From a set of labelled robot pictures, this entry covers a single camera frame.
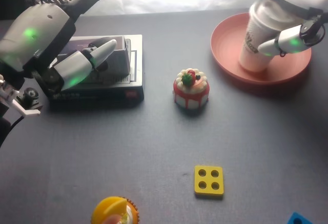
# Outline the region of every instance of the pink plate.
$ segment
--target pink plate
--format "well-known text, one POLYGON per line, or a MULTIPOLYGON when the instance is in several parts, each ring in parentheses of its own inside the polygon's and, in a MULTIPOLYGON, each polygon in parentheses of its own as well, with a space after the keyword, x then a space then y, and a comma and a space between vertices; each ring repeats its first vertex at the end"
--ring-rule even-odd
POLYGON ((310 63, 311 49, 275 56, 261 73, 243 69, 238 60, 249 21, 248 13, 234 15, 221 22, 213 31, 211 49, 220 67, 229 75, 246 83, 273 85, 287 82, 300 74, 310 63))

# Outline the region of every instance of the table surface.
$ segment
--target table surface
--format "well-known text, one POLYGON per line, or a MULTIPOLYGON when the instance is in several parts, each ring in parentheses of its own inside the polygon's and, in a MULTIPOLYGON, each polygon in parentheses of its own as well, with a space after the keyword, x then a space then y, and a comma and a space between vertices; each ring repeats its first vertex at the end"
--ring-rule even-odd
POLYGON ((41 116, 24 119, 0 149, 1 223, 89 223, 113 195, 133 200, 147 224, 277 224, 294 211, 328 223, 328 37, 293 92, 254 95, 210 50, 215 26, 244 11, 80 18, 75 36, 143 35, 145 100, 53 111, 42 95, 41 116), (198 115, 173 103, 173 80, 189 67, 211 86, 198 115), (195 197, 195 165, 223 167, 222 200, 195 197))

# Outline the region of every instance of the round hole in block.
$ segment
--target round hole in block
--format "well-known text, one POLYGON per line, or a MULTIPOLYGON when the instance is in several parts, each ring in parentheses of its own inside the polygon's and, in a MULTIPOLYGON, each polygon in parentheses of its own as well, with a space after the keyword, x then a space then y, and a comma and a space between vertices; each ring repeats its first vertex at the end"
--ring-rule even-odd
POLYGON ((216 170, 212 170, 211 175, 213 177, 219 177, 219 172, 217 172, 216 170))
POLYGON ((300 218, 295 218, 293 224, 303 224, 303 222, 300 218))
POLYGON ((206 188, 206 183, 204 181, 201 181, 199 184, 198 184, 199 188, 202 188, 202 189, 205 189, 206 188))
POLYGON ((212 188, 213 188, 213 190, 218 190, 220 188, 219 183, 218 182, 213 182, 212 183, 212 188))
POLYGON ((200 169, 198 171, 199 176, 204 177, 206 175, 206 171, 204 169, 200 169))

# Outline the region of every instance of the miniature cake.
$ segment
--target miniature cake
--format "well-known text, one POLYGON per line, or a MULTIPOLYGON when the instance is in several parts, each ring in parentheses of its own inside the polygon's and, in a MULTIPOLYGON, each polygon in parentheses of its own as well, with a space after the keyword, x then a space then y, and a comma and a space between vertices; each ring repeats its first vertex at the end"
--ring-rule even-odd
POLYGON ((208 101, 210 85, 198 69, 181 70, 173 84, 174 102, 186 109, 198 109, 208 101))

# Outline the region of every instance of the blue toy block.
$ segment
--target blue toy block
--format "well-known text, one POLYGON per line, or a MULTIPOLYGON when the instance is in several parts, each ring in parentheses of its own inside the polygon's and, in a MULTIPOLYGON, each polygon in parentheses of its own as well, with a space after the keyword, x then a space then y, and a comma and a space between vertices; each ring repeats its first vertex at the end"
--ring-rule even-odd
POLYGON ((312 222, 295 212, 287 224, 312 224, 312 222))

